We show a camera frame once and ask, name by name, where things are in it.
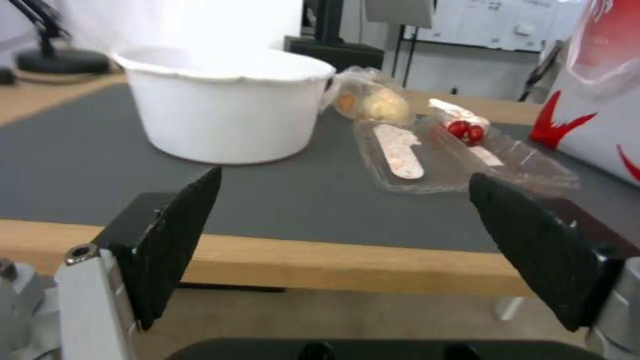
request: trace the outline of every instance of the lamp base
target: lamp base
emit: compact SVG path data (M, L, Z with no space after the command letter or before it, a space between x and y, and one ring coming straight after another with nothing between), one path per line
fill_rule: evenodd
M39 49L19 52L15 57L19 70L39 74L108 74L109 58L93 51L56 49L54 56L44 56Z

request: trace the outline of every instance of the cherry tomato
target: cherry tomato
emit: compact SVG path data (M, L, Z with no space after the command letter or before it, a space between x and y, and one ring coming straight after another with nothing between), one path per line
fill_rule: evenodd
M452 133L453 136L462 140L469 130L469 123L466 121L454 121L449 125L447 130Z
M470 143L481 142L484 139L484 129L479 125L469 126L468 137Z

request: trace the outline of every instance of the gray table mat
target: gray table mat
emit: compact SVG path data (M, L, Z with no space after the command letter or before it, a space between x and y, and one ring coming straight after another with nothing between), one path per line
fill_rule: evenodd
M500 128L521 139L529 132ZM638 190L552 155L580 175L574 201L638 240ZM112 86L0 127L0 218L106 225L139 193L177 191L207 167L150 145L129 88ZM225 167L223 178L207 233L497 252L466 193L375 188L350 121L332 111L319 119L312 143L299 155Z

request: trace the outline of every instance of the black rubber gripper pad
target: black rubber gripper pad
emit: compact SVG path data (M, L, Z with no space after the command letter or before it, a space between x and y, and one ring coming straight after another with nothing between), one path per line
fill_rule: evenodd
M474 174L469 192L500 251L570 331L593 324L625 260L640 256L569 200L483 174Z
M218 197L222 171L212 168L180 193L146 193L94 243L118 260L136 319L149 330L160 317L198 246Z

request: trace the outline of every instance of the whiteboard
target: whiteboard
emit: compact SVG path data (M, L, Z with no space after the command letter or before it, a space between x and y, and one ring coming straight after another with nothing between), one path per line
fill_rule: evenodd
M587 0L445 0L438 2L433 28L419 29L418 40L507 51L543 49L566 40ZM415 33L407 27L404 39Z

